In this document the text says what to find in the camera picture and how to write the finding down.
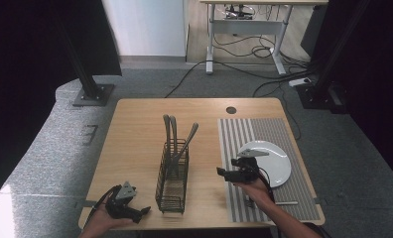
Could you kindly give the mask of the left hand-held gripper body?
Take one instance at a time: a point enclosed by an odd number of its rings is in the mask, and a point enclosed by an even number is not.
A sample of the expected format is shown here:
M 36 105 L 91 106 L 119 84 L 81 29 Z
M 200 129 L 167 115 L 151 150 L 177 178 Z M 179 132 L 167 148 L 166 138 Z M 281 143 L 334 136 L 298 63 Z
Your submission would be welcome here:
M 105 204 L 108 214 L 114 219 L 129 218 L 137 220 L 137 211 L 128 206 L 135 195 L 135 188 L 128 181 L 123 185 L 114 187 Z

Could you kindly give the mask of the person's left hand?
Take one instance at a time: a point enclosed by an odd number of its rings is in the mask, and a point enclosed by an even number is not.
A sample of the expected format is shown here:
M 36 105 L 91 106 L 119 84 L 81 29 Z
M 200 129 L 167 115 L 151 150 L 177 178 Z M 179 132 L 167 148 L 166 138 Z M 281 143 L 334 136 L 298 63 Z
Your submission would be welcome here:
M 108 212 L 107 212 L 107 210 L 105 208 L 105 205 L 101 204 L 98 208 L 96 208 L 94 210 L 93 215 L 91 216 L 90 220 L 88 221 L 87 225 L 83 228 L 83 230 L 94 230 L 94 231 L 97 231 L 97 232 L 101 232 L 100 236 L 102 236 L 105 232 L 107 232 L 110 229 L 119 228 L 119 227 L 125 227 L 125 226 L 128 226 L 130 224 L 133 224 L 133 220 L 132 219 L 128 219 L 128 218 L 115 219 L 115 218 L 112 218 L 108 214 Z

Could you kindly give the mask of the dark curtain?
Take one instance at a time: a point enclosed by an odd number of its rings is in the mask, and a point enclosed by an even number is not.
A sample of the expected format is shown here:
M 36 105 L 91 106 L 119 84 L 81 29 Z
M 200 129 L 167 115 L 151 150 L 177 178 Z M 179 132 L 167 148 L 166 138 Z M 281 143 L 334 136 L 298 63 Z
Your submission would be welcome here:
M 121 73 L 103 0 L 0 0 L 0 188 L 77 78 L 65 38 L 87 73 Z
M 393 171 L 393 0 L 370 0 L 342 62 L 346 113 Z

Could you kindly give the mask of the black metal stand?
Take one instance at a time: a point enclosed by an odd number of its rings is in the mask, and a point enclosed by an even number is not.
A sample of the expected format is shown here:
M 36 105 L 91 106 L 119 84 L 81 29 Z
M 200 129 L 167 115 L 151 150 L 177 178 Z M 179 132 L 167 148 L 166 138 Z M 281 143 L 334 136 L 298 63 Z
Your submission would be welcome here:
M 369 3 L 370 0 L 328 0 L 309 65 L 314 82 L 296 87 L 305 109 L 346 113 L 345 90 L 340 83 L 340 74 L 346 67 L 342 57 L 348 52 L 348 41 Z
M 69 61 L 81 84 L 81 90 L 78 92 L 72 105 L 74 107 L 105 106 L 108 102 L 114 85 L 97 84 L 95 82 L 92 75 L 84 69 L 82 62 L 78 57 L 75 48 L 69 38 L 69 35 L 65 29 L 65 26 L 57 12 L 53 13 L 53 20 L 65 46 Z

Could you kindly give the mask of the white metal frame desk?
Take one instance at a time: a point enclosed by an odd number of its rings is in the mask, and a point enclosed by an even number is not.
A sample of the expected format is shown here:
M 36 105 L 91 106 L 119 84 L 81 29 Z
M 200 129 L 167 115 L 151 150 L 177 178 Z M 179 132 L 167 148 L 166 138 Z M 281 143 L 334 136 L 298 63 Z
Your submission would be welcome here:
M 280 56 L 280 49 L 289 24 L 294 6 L 311 5 L 324 6 L 328 0 L 198 0 L 208 6 L 207 30 L 208 46 L 206 52 L 205 72 L 213 74 L 213 38 L 216 34 L 241 35 L 273 35 L 276 43 L 270 51 L 274 65 L 280 75 L 286 73 Z M 217 5 L 287 5 L 288 9 L 282 21 L 268 20 L 216 20 L 215 8 Z

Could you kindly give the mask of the person's right hand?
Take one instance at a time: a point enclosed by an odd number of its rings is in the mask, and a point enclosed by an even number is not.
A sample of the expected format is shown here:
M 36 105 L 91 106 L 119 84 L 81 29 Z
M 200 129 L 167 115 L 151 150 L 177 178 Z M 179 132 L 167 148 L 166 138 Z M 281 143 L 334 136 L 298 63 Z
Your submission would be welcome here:
M 258 207 L 268 207 L 274 204 L 268 194 L 268 188 L 259 178 L 252 183 L 235 182 L 235 186 L 240 187 Z

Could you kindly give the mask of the white round plate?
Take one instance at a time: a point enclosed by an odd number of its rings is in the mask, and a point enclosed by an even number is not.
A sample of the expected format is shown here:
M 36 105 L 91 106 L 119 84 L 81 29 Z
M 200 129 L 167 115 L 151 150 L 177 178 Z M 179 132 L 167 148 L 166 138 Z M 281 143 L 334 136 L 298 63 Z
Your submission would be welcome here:
M 247 155 L 249 150 L 258 152 L 257 165 L 269 179 L 271 187 L 278 187 L 289 179 L 292 171 L 290 159 L 277 145 L 267 141 L 251 141 L 238 150 L 238 156 Z

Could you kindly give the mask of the white power strip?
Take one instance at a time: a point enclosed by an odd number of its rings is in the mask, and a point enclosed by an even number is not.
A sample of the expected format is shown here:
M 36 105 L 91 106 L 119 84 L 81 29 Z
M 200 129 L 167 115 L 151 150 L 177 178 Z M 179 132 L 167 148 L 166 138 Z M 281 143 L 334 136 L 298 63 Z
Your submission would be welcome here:
M 302 85 L 302 84 L 308 84 L 311 83 L 312 81 L 308 77 L 304 78 L 299 78 L 299 79 L 294 79 L 289 81 L 289 86 L 294 87 L 297 85 Z

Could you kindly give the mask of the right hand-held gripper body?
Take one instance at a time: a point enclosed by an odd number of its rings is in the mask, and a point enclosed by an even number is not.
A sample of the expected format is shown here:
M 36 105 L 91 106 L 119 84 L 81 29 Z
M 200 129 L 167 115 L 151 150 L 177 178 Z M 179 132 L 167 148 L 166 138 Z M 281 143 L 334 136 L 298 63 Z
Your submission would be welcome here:
M 257 157 L 268 156 L 267 152 L 245 149 L 237 154 L 240 161 L 237 171 L 225 171 L 224 179 L 229 182 L 251 183 L 261 178 L 261 169 Z

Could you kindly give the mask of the grey striped placemat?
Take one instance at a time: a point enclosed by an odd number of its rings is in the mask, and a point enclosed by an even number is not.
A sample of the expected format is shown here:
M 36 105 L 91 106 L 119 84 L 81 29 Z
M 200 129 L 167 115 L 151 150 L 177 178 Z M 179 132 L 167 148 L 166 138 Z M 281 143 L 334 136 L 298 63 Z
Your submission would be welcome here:
M 272 187 L 276 201 L 298 201 L 298 205 L 279 205 L 295 218 L 316 224 L 325 222 L 321 206 L 315 204 L 317 197 L 307 171 L 294 147 L 292 136 L 282 118 L 220 119 L 217 121 L 222 167 L 234 171 L 231 159 L 238 150 L 251 141 L 267 141 L 277 145 L 289 157 L 292 171 L 289 179 L 278 187 Z

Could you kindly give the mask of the silver metal utensil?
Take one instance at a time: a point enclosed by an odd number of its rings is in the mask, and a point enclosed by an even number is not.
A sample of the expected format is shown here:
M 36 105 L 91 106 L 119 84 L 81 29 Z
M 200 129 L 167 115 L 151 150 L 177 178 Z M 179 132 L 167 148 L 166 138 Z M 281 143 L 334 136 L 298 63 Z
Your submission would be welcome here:
M 251 198 L 245 199 L 244 204 L 250 208 L 256 207 L 256 203 Z M 298 201 L 276 201 L 275 204 L 276 205 L 298 205 L 299 202 Z
M 177 167 L 179 164 L 179 160 L 182 157 L 182 155 L 184 154 L 184 152 L 186 151 L 186 148 L 189 146 L 191 140 L 193 139 L 193 137 L 195 136 L 196 132 L 198 129 L 198 123 L 194 122 L 190 133 L 188 135 L 188 137 L 185 140 L 185 143 L 182 145 L 181 149 L 179 150 L 179 152 L 177 154 L 175 154 L 174 158 L 173 158 L 173 166 Z
M 178 153 L 178 128 L 177 128 L 177 119 L 175 116 L 171 115 L 170 116 L 170 123 L 171 123 L 171 130 L 172 130 L 172 136 L 173 138 L 171 141 L 173 142 L 173 147 L 172 147 L 172 158 L 174 158 L 177 153 Z
M 165 114 L 163 115 L 165 130 L 166 130 L 166 160 L 171 159 L 171 124 L 170 124 L 170 116 Z

